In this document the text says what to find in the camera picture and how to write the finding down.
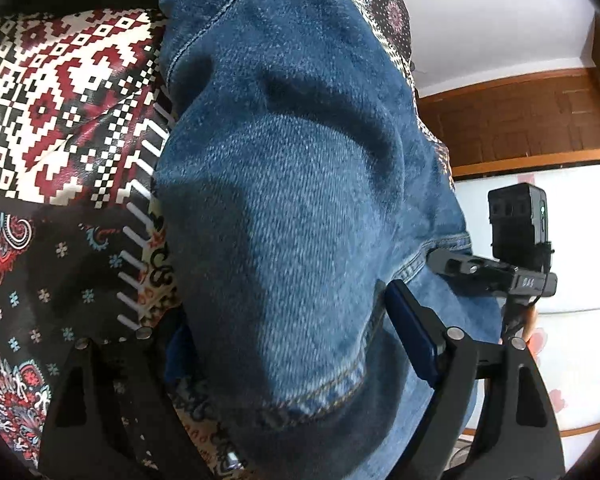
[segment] patterned fabric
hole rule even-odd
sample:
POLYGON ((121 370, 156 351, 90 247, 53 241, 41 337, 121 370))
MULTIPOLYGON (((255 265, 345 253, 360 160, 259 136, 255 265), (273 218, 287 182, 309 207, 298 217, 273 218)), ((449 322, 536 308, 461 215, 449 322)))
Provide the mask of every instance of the patterned fabric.
MULTIPOLYGON (((413 89, 403 0, 353 2, 413 89)), ((180 306, 151 181, 173 124, 163 28, 149 10, 0 19, 0 435, 29 465, 72 342, 106 344, 180 306)), ((419 125, 452 186, 446 147, 419 125)), ((155 468, 124 382, 115 389, 138 462, 155 468)), ((204 379, 171 396, 217 478, 256 478, 204 379)))

